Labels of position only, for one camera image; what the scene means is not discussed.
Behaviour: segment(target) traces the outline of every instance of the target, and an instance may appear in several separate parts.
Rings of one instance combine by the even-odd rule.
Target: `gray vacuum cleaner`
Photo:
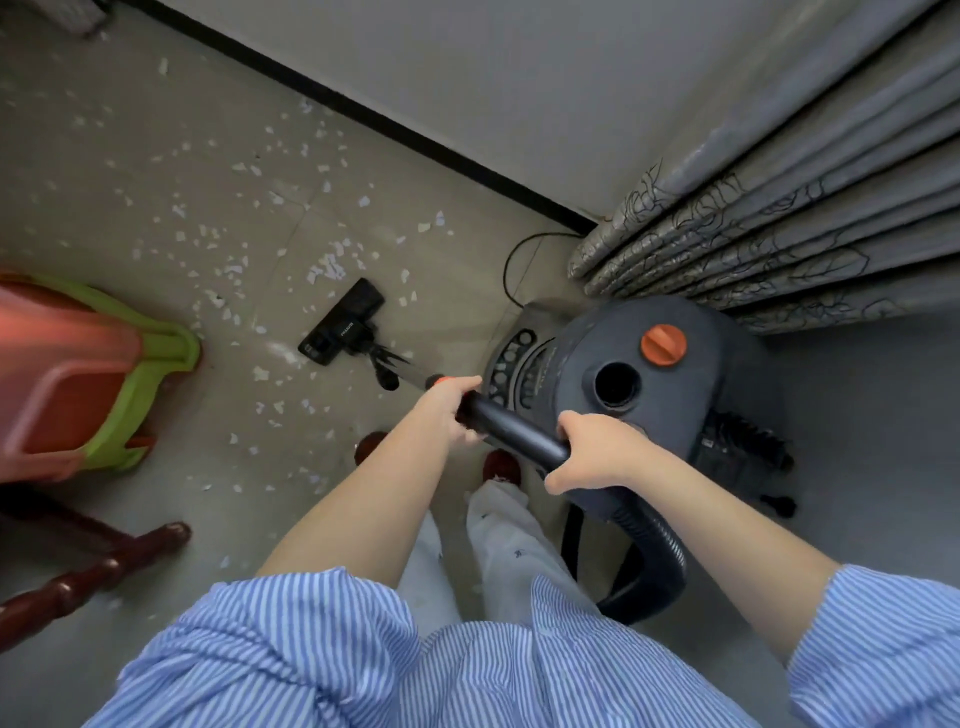
[[[375,341],[371,317],[384,303],[361,279],[300,343],[326,365],[342,351],[367,356],[382,387],[404,379],[429,388],[441,376],[415,368]],[[771,473],[792,467],[783,440],[780,386],[770,358],[730,318],[686,299],[611,302],[576,318],[528,303],[495,350],[485,391],[464,397],[458,419],[532,461],[542,473],[569,457],[557,438],[566,409],[598,412],[641,429],[654,442],[747,500],[784,517],[789,498],[762,494]],[[599,602],[625,624],[665,609],[685,586],[676,535],[643,498],[622,487],[571,491],[562,556],[576,577],[584,513],[613,522],[633,545]]]

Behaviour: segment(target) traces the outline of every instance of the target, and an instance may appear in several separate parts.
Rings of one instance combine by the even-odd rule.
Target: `round hole in vacuum base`
[[[640,374],[622,361],[611,362],[597,372],[593,391],[608,409],[623,409],[640,393]]]

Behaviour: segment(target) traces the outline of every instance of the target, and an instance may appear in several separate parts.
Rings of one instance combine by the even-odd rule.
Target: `striped shirt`
[[[343,569],[217,584],[120,673],[88,726],[752,726],[669,650],[538,577],[530,626],[421,641]],[[845,567],[789,667],[816,726],[960,725],[960,592]]]

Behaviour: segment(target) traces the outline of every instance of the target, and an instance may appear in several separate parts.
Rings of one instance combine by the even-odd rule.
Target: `pant leg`
[[[530,624],[530,589],[542,574],[572,602],[596,612],[512,483],[488,480],[470,497],[467,534],[483,578],[491,621]]]
[[[427,511],[414,550],[396,587],[400,598],[410,607],[422,638],[441,627],[462,621],[453,589],[446,578],[442,556],[440,532],[433,515]]]

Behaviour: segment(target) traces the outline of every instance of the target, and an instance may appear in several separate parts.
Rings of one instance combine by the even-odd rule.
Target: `rolled-up sleeve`
[[[419,649],[396,592],[343,569],[218,584],[87,725],[383,725]]]
[[[788,678],[811,725],[960,725],[960,591],[844,567]]]

